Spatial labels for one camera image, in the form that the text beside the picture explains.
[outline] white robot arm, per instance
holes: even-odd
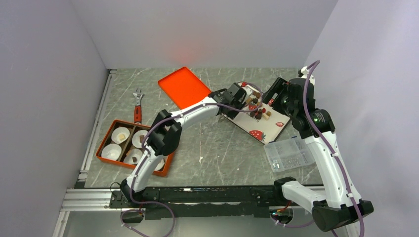
[[[267,104],[270,99],[274,99],[273,109],[291,118],[293,127],[299,131],[314,156],[326,194],[317,193],[303,186],[294,178],[288,177],[274,182],[273,196],[277,199],[291,200],[302,206],[312,213],[317,226],[326,232],[358,220],[351,198],[356,200],[356,205],[361,210],[362,216],[372,213],[374,208],[370,201],[361,199],[361,195],[353,186],[349,176],[347,179],[351,186],[351,193],[348,193],[339,164],[325,142],[316,136],[307,122],[307,117],[302,109],[304,82],[303,78],[292,79],[289,82],[277,78],[270,89],[264,93],[262,101]],[[311,119],[316,122],[316,126],[328,142],[334,146],[334,155],[336,156],[339,153],[339,148],[335,127],[327,111],[314,107],[313,94],[314,87],[313,84],[310,84],[307,92],[307,104]],[[166,110],[161,111],[144,139],[145,152],[139,165],[121,183],[121,191],[126,199],[128,201],[131,199],[141,200],[142,191],[146,188],[147,181],[157,164],[164,156],[171,154],[177,148],[182,129],[219,114],[225,114],[233,119],[243,108],[244,101],[249,96],[250,92],[235,83],[229,89],[212,92],[202,101],[184,110],[172,113],[168,113]]]

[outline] white wall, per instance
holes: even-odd
[[[0,73],[1,236],[51,236],[107,71],[70,0],[2,0]]]
[[[419,3],[339,0],[307,64],[358,191],[366,236],[417,236]]]
[[[108,68],[299,67],[337,0],[72,0]]]

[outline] wrench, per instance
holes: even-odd
[[[134,108],[134,123],[141,124],[142,122],[142,115],[141,115],[141,99],[144,97],[144,94],[141,93],[140,87],[132,93],[136,98],[136,104]]]

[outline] gray marble table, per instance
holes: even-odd
[[[157,81],[176,69],[118,69],[106,105],[96,150],[115,119],[133,122],[135,98],[132,92],[140,87],[144,125],[151,125],[157,112],[179,108],[160,89]],[[266,91],[276,77],[292,79],[297,69],[273,68],[192,68],[211,90],[228,88],[233,82],[249,81]],[[315,164],[274,173],[266,159],[263,145],[231,122],[209,118],[182,132],[179,147],[166,177],[152,176],[149,186],[215,186],[273,184],[282,177],[292,176],[303,184],[321,184]],[[298,135],[289,124],[278,140]],[[131,174],[132,170],[103,163],[93,158],[86,188],[109,187]]]

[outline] orange tray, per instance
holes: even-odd
[[[121,152],[120,157],[117,160],[111,160],[111,159],[101,157],[100,154],[102,153],[102,149],[105,146],[113,143],[113,141],[111,139],[111,135],[112,135],[112,132],[118,127],[126,127],[126,128],[128,128],[129,133],[130,133],[128,139],[120,144],[120,146],[122,147],[122,152]],[[123,160],[126,157],[126,153],[132,147],[132,136],[134,135],[134,133],[136,133],[137,131],[139,131],[141,129],[149,130],[150,127],[135,124],[135,123],[131,123],[131,122],[126,122],[126,121],[122,121],[122,120],[114,120],[112,125],[108,129],[108,132],[106,133],[105,137],[103,138],[102,143],[100,144],[99,148],[97,149],[96,157],[99,160],[101,160],[102,162],[105,162],[105,163],[114,164],[114,165],[122,166],[122,167],[125,167],[125,168],[135,169],[136,165],[124,163]],[[163,176],[163,177],[166,176],[168,174],[169,167],[170,167],[171,161],[173,159],[173,156],[174,156],[174,152],[172,154],[168,155],[163,169],[160,170],[160,171],[153,171],[153,174],[158,175],[158,176]]]
[[[187,67],[167,75],[158,84],[181,110],[198,103],[211,93]]]

